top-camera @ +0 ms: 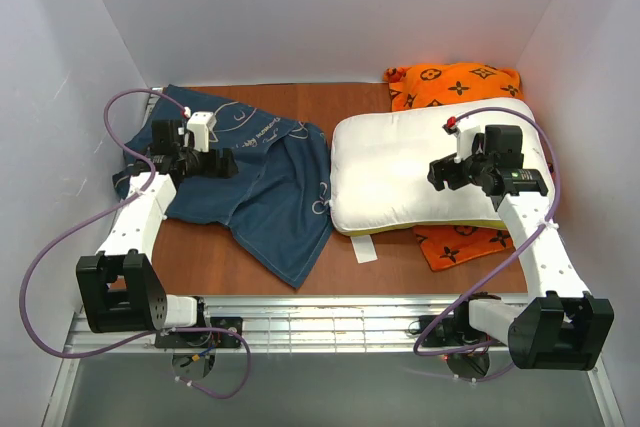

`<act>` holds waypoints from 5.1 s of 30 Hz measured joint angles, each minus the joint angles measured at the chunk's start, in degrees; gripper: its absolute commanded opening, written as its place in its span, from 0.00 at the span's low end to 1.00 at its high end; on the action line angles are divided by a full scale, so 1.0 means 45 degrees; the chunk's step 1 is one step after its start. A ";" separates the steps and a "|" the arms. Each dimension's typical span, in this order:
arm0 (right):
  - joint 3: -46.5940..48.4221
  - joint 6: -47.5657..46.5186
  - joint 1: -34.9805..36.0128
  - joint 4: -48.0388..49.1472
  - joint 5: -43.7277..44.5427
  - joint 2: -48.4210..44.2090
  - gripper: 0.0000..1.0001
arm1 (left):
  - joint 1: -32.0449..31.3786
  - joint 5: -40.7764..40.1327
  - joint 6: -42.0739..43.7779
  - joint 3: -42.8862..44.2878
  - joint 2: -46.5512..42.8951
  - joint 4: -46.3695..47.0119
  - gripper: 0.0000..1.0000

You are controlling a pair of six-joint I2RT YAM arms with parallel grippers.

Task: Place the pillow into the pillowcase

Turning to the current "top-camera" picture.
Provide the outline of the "white pillow yellow edge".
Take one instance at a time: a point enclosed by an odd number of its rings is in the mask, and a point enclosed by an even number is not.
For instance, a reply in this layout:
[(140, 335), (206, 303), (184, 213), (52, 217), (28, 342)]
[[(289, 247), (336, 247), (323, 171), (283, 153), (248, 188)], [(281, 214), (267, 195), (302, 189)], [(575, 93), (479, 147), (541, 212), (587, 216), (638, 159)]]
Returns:
[(491, 200), (476, 186), (435, 190), (429, 165), (456, 151), (443, 126), (470, 112), (480, 125), (518, 125), (524, 165), (553, 184), (533, 114), (522, 101), (492, 98), (439, 107), (357, 115), (341, 121), (331, 145), (329, 207), (334, 227), (364, 235), (414, 225), (467, 225), (500, 229)]

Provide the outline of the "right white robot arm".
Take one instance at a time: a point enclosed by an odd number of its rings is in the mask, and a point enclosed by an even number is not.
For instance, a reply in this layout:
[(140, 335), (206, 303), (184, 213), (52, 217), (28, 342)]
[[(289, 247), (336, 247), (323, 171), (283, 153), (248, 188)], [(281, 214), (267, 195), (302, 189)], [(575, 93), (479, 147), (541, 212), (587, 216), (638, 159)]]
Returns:
[(516, 248), (528, 303), (518, 309), (473, 291), (448, 307), (472, 339), (505, 345), (520, 369), (588, 371), (595, 367), (614, 320), (609, 300), (596, 298), (577, 274), (552, 221), (550, 190), (540, 171), (523, 166), (516, 125), (463, 126), (445, 131), (455, 153), (431, 163), (437, 190), (477, 186), (491, 199)]

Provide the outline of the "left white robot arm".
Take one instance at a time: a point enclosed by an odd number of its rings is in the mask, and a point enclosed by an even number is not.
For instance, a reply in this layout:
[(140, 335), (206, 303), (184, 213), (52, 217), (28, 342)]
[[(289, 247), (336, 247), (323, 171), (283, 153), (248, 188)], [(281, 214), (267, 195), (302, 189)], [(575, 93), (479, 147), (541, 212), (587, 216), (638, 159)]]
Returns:
[(125, 205), (76, 277), (94, 333), (164, 331), (204, 327), (202, 302), (165, 292), (152, 266), (154, 244), (180, 184), (193, 177), (229, 179), (238, 167), (228, 148), (214, 148), (216, 119), (196, 112), (187, 120), (151, 124), (151, 142), (128, 167)]

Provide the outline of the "dark blue pillowcase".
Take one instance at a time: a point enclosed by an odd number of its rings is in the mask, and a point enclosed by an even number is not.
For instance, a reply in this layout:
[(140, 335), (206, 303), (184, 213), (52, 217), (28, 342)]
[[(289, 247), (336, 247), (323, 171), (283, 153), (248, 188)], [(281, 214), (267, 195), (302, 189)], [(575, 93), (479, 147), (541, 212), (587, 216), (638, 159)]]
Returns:
[(214, 113), (209, 140), (232, 150), (238, 173), (185, 179), (167, 216), (226, 226), (271, 273), (299, 288), (332, 231), (325, 134), (312, 123), (174, 85), (165, 88), (149, 118), (174, 119), (181, 106)]

